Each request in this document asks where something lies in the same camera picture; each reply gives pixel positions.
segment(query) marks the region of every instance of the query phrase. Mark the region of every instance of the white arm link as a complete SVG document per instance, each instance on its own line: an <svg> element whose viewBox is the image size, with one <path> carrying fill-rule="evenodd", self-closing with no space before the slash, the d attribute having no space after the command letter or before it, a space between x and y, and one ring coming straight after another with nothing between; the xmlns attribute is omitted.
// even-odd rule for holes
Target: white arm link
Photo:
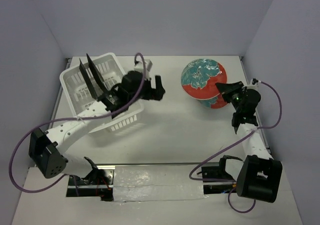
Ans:
<svg viewBox="0 0 320 225"><path fill-rule="evenodd" d="M95 101L88 109L84 110L77 117L94 117L108 114L106 106ZM72 144L87 135L91 130L111 120L111 116L102 119L67 121L57 127L47 130L46 135L52 143L57 142L56 148L60 154L64 154Z"/></svg>
<svg viewBox="0 0 320 225"><path fill-rule="evenodd" d="M251 133L252 130L256 130L256 129L257 127L253 124L249 124L249 123L240 124L239 129L237 131L237 135L239 135L240 138L243 138L249 133ZM270 153L266 149L263 139L261 135L258 133L258 131L256 131L248 139L244 140L242 142L242 146L246 156L256 155L260 159L266 159L266 160L273 159L273 157L270 155Z"/></svg>

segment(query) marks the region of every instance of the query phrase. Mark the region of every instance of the white table surface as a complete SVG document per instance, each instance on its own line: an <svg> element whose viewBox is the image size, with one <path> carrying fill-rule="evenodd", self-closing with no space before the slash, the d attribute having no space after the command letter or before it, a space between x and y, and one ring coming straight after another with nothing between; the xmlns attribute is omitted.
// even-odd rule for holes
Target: white table surface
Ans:
<svg viewBox="0 0 320 225"><path fill-rule="evenodd" d="M79 58L87 62L86 57L73 57L70 66L79 65ZM101 130L86 135L74 143L68 153L89 157L97 164L197 163L239 139L231 126L234 112L231 104L220 109L206 108L189 97L181 86L183 69L189 62L199 58L221 63L227 73L228 83L242 81L247 84L238 56L145 58L153 63L151 77L161 75L166 90L163 100L142 100L145 109L140 124L120 134ZM126 71L133 69L133 56L119 56L118 60ZM64 93L55 117L72 117ZM227 154L241 158L245 156L241 145Z"/></svg>
<svg viewBox="0 0 320 225"><path fill-rule="evenodd" d="M75 66L79 57L74 57ZM98 164L191 163L200 162L239 139L231 126L233 107L214 110L202 107L188 97L180 85L183 68L203 56L151 56L152 75L162 76L166 94L161 102L145 101L143 124L125 135L97 132L76 142L70 152L87 156ZM228 82L242 81L245 75L237 56L206 56L221 63ZM133 57L118 57L122 66L132 69ZM70 117L63 94L56 118ZM226 154L243 157L241 146ZM29 169L24 187L35 190L48 186L55 179L45 179L41 172ZM248 214L229 207L226 194L212 194L198 200L165 200L145 202L103 202L98 197L66 197L65 177L47 191L22 193L13 225L302 225L296 202L285 171L282 172L275 203L258 201ZM246 210L252 200L233 194L232 203Z"/></svg>

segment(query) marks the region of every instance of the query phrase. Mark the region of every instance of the white basket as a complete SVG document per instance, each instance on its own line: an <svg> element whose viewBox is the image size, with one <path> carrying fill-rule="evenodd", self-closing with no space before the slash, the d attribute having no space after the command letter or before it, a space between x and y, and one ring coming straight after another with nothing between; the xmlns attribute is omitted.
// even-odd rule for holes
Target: white basket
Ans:
<svg viewBox="0 0 320 225"><path fill-rule="evenodd" d="M109 90L113 85L120 83L122 77L126 74L114 53L106 53L98 56L93 60L93 62L101 73ZM97 87L98 85L88 68L88 63L86 62L83 65L93 86ZM60 82L73 116L76 116L86 108L90 107L90 105L95 101L89 93L88 87L81 75L78 65L64 70L60 75ZM140 113L143 110L144 106L140 101L137 101L132 104L127 111L119 114L114 119L110 120L110 118L106 118L106 122L92 130L91 133L101 129L107 129L110 132L118 132L124 127L127 128L128 126L136 123L141 118Z"/></svg>

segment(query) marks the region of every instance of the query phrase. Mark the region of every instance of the white wall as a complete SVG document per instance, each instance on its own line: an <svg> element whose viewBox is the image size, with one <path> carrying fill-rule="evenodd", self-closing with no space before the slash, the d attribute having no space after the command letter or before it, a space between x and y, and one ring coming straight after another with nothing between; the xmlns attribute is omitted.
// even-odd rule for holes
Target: white wall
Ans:
<svg viewBox="0 0 320 225"><path fill-rule="evenodd" d="M319 52L320 0L274 0L244 56L250 77L269 82L282 97L282 122L266 135L304 225L319 224ZM259 113L264 125L277 119L278 102L267 89Z"/></svg>
<svg viewBox="0 0 320 225"><path fill-rule="evenodd" d="M49 119L60 86L64 56L32 0L0 0L0 223L11 224L20 192L8 164L14 146L33 126ZM23 184L29 141L14 161Z"/></svg>
<svg viewBox="0 0 320 225"><path fill-rule="evenodd" d="M272 0L35 0L64 54L244 55Z"/></svg>

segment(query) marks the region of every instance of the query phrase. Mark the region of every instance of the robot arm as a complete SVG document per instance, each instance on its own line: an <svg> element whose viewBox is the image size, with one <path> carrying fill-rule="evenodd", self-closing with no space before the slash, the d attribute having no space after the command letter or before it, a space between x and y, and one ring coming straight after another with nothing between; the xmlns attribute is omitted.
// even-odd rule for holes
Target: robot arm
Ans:
<svg viewBox="0 0 320 225"><path fill-rule="evenodd" d="M273 159L257 132L255 112L261 100L260 94L256 91L258 82L253 79L249 86L244 86L242 82L216 83L223 99L232 103L235 108L231 122L235 133L244 138L255 131L242 142L245 161L237 157L224 156L220 159L219 167L236 181L239 197L273 203L277 198L282 164Z"/></svg>
<svg viewBox="0 0 320 225"><path fill-rule="evenodd" d="M119 115L120 113L117 113L112 117L107 117L110 112L118 111L127 105L135 96L141 84L143 65L140 62L136 62L134 70L123 76L121 83L108 90L101 74L88 54L87 60L88 67L99 88L94 88L81 61L79 70L92 98L96 101L89 108L78 114L74 120L67 121L45 132L38 128L30 136L29 156L47 179L53 178L60 173L76 175L88 183L96 179L96 177L104 177L103 170L99 170L89 158L74 157L66 153L66 151L77 140L96 127L106 123L106 119L111 120ZM149 77L151 67L151 61L147 60L144 84L136 100L159 101L166 92L162 86L161 77L158 75L155 76L156 87L151 87L151 79ZM95 117L100 116L105 116L105 118L95 119Z"/></svg>

